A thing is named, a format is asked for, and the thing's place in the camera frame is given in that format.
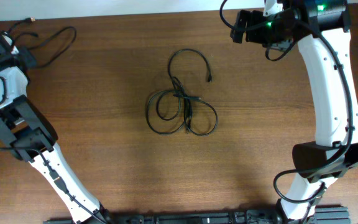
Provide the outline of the black cable gold plug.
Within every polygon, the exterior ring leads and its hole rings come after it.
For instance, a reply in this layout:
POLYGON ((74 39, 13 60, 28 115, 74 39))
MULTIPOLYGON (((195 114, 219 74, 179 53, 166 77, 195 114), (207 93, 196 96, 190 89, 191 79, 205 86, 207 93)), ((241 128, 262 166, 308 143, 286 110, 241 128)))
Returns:
MULTIPOLYGON (((16 22, 15 24, 13 24, 8 31, 6 32, 6 34, 10 37, 13 30, 16 29, 18 26, 20 26, 21 24, 31 24, 35 22, 35 19, 33 17, 28 17, 26 19, 20 20, 18 22, 16 22)), ((62 29, 60 29, 59 31, 57 31, 56 33, 54 33, 53 35, 51 35, 50 37, 46 38, 45 40, 43 40, 42 42, 40 42, 37 45, 33 45, 31 47, 26 47, 25 49, 30 52, 31 50, 37 50, 37 49, 41 49, 44 48, 45 46, 47 46, 51 41, 57 39, 61 34, 63 34, 65 31, 70 31, 72 32, 71 40, 68 41, 67 43, 64 43, 53 55, 52 57, 45 63, 41 63, 41 64, 37 64, 34 66, 31 66, 29 68, 45 68, 47 66, 49 66, 51 63, 53 63, 57 58, 59 58, 59 56, 61 56, 61 54, 63 54, 64 52, 66 52, 75 42, 76 40, 76 36, 77 36, 77 29, 73 26, 66 26, 62 29)))

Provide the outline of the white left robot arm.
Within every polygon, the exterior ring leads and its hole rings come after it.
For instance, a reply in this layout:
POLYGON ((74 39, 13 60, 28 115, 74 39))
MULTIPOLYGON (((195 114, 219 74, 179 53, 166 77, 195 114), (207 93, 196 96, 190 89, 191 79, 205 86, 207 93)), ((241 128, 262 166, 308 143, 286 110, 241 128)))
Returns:
POLYGON ((4 150, 44 176, 69 209, 70 223, 111 223, 109 212, 66 162, 52 125, 27 98, 26 71, 35 66, 27 49, 18 49, 7 32, 0 33, 0 140, 4 150))

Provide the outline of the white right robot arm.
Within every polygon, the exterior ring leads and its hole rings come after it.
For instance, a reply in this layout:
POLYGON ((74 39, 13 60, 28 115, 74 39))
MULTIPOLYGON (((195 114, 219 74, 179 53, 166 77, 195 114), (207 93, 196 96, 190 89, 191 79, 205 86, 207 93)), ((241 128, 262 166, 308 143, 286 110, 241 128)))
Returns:
POLYGON ((335 181, 358 166, 358 102, 350 61, 350 15, 345 0, 266 1, 241 10, 230 26, 234 42, 261 44, 283 55, 298 47, 314 103, 312 142, 292 150, 293 182, 275 208, 248 210, 247 223, 349 223, 346 207, 320 207, 335 181))

